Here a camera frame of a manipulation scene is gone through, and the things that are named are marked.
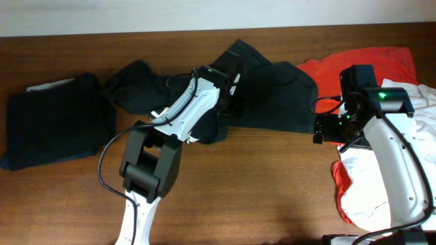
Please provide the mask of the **dark green t-shirt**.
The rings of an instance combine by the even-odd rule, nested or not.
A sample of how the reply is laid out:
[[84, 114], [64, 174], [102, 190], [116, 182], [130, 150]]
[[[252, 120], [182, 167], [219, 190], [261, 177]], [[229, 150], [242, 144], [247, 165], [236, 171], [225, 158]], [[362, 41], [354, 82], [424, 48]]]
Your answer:
[[[317, 99], [317, 85], [308, 74], [287, 61], [270, 62], [240, 39], [229, 50], [240, 57], [243, 78], [227, 108], [203, 115], [191, 132], [193, 139], [202, 144], [221, 142], [230, 126], [313, 131], [315, 116], [310, 107]], [[182, 95], [188, 83], [186, 73], [158, 76], [137, 60], [109, 79], [100, 95], [132, 114], [157, 118]]]

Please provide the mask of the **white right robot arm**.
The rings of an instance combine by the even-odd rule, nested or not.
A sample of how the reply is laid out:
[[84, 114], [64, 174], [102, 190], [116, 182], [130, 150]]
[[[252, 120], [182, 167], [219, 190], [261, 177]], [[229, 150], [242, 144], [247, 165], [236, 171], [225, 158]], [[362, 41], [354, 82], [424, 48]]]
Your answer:
[[404, 88], [378, 86], [372, 65], [352, 65], [340, 73], [336, 109], [315, 115], [313, 141], [372, 150], [390, 206], [391, 224], [360, 237], [332, 234], [323, 244], [434, 244], [435, 185], [418, 150], [415, 110]]

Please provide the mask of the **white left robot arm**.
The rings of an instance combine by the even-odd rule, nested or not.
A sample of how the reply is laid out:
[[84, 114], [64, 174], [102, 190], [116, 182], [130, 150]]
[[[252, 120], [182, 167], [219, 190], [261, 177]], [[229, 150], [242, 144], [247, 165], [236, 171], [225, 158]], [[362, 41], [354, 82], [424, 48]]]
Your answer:
[[183, 144], [206, 137], [206, 127], [226, 116], [243, 63], [226, 50], [195, 68], [182, 95], [149, 125], [137, 122], [120, 166], [126, 196], [117, 244], [149, 244], [159, 205], [178, 177]]

